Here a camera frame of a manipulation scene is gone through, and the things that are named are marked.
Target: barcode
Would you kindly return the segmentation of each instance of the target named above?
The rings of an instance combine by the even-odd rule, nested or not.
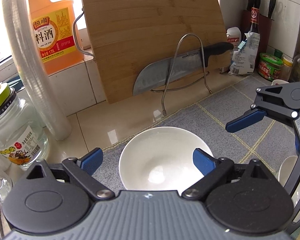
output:
[[[37,154],[38,154],[38,152],[40,151],[40,146],[37,144],[37,146],[34,148],[34,150],[32,151],[32,153],[31,153],[31,155],[33,156],[33,157],[35,157]]]

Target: wooden cutting board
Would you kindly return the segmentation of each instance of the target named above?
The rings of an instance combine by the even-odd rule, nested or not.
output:
[[[141,70],[152,62],[172,57],[183,35],[197,34],[204,46],[227,41],[218,0],[82,1],[109,103],[131,97]],[[198,40],[190,37],[179,53],[199,47]],[[229,52],[211,56],[208,70],[229,64]]]

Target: red knife block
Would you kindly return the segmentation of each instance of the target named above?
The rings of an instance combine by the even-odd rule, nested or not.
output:
[[[242,38],[245,37],[244,32],[250,27],[250,19],[251,19],[251,11],[247,11],[247,10],[242,11],[241,26],[240,26]],[[261,14],[259,15],[260,44],[259,44],[259,50],[256,58],[256,66],[259,65],[260,53],[267,51],[272,21],[273,21],[272,19],[266,16],[263,16]]]

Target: orange plastic jug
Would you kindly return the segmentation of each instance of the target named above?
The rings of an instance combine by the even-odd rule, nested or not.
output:
[[[73,0],[29,0],[29,8],[35,42],[48,74],[83,60],[72,36]]]

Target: yellow lid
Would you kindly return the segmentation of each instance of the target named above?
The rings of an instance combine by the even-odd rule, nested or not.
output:
[[[285,57],[282,59],[283,63],[286,64],[288,67],[292,67],[293,62]]]

